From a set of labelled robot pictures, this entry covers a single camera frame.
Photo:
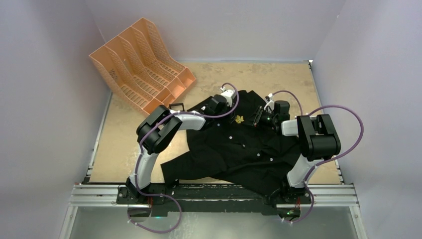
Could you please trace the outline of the gold leaf brooch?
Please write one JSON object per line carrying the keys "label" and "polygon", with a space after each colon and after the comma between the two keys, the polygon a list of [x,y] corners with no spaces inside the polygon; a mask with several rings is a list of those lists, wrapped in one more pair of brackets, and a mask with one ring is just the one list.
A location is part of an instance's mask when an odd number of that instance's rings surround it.
{"label": "gold leaf brooch", "polygon": [[240,124],[240,123],[244,122],[245,120],[244,120],[244,117],[243,117],[243,116],[236,115],[236,117],[235,117],[234,121],[235,121],[237,124]]}

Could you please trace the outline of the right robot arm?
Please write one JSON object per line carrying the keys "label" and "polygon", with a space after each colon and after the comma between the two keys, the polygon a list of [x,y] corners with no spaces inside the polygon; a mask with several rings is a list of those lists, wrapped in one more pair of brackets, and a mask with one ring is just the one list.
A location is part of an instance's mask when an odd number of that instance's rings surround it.
{"label": "right robot arm", "polygon": [[287,175],[282,179],[280,198],[287,203],[306,193],[309,179],[315,173],[318,163],[323,163],[341,150],[331,117],[328,114],[317,116],[297,116],[289,120],[290,105],[286,101],[268,102],[258,106],[253,126],[269,126],[273,132],[298,139],[300,156]]}

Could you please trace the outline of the black button shirt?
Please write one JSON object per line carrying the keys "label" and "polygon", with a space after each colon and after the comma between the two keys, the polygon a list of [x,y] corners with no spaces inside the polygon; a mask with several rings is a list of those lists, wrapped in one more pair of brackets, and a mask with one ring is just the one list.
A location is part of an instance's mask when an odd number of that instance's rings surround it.
{"label": "black button shirt", "polygon": [[222,124],[221,119],[201,131],[187,131],[188,152],[162,163],[166,185],[176,180],[211,177],[270,195],[300,156],[294,136],[277,135],[270,127],[246,124],[265,101],[254,91],[239,91],[236,115],[244,122]]}

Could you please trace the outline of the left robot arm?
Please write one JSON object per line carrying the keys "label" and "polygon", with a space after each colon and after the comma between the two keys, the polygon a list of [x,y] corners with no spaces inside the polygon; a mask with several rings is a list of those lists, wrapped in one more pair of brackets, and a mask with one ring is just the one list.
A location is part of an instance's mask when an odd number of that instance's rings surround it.
{"label": "left robot arm", "polygon": [[137,142],[140,154],[135,163],[133,173],[127,178],[125,197],[137,204],[144,203],[148,197],[159,193],[149,193],[151,174],[159,154],[164,151],[181,130],[205,130],[215,120],[231,116],[239,103],[239,93],[224,90],[214,95],[202,106],[200,111],[174,111],[159,105],[137,128]]}

